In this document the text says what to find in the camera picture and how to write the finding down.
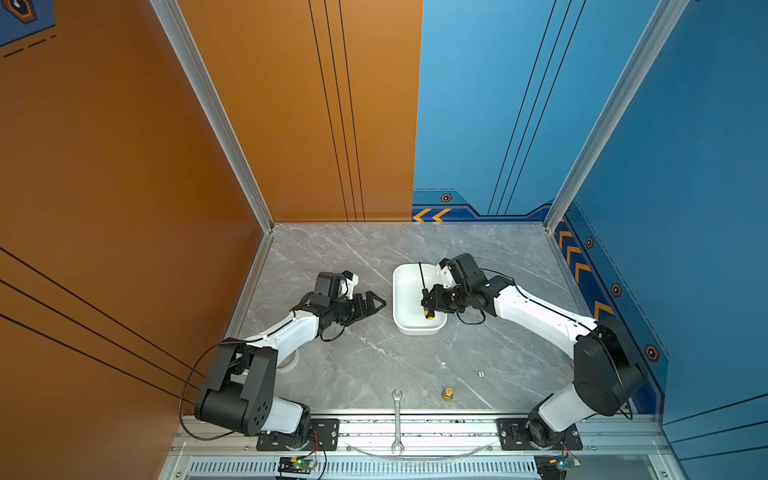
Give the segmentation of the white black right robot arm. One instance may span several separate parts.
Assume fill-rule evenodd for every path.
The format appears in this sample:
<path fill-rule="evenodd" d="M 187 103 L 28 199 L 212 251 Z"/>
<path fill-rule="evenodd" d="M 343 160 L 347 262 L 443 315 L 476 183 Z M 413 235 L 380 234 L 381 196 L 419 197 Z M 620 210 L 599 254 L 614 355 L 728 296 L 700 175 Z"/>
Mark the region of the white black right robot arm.
<path fill-rule="evenodd" d="M 573 380 L 539 402 L 526 420 L 527 441 L 539 449 L 553 447 L 581 420 L 615 415 L 648 380 L 642 355 L 621 321 L 567 311 L 505 277 L 477 286 L 435 284 L 422 290 L 421 305 L 427 313 L 459 315 L 476 309 L 483 317 L 516 323 L 568 355 Z"/>

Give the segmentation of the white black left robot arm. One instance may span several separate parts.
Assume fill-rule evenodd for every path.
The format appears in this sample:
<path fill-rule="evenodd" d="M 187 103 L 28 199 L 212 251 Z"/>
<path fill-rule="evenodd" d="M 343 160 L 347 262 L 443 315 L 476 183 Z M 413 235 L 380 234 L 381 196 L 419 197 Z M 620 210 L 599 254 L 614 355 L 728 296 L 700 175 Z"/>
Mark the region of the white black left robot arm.
<path fill-rule="evenodd" d="M 245 436 L 272 434 L 293 448 L 304 445 L 311 430 L 310 407 L 275 395 L 277 367 L 304 344 L 320 339 L 332 324 L 346 328 L 386 305 L 371 291 L 351 297 L 309 292 L 265 332 L 225 339 L 212 349 L 194 417 Z"/>

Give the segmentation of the yellow black handled screwdriver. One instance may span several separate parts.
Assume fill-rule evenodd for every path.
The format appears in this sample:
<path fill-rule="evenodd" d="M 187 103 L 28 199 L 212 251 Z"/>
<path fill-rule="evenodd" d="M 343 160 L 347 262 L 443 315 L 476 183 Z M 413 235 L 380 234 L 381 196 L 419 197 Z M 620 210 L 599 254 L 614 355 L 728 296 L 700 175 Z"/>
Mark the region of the yellow black handled screwdriver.
<path fill-rule="evenodd" d="M 434 310 L 430 307 L 430 304 L 429 304 L 430 290 L 427 288 L 427 285 L 426 285 L 426 280 L 425 280 L 425 277 L 424 277 L 423 264 L 421 262 L 418 263 L 418 268 L 419 268 L 419 274 L 420 274 L 420 279 L 421 279 L 421 283 L 422 283 L 421 306 L 422 306 L 422 309 L 423 309 L 423 314 L 424 314 L 424 317 L 427 320 L 433 320 L 435 313 L 434 313 Z"/>

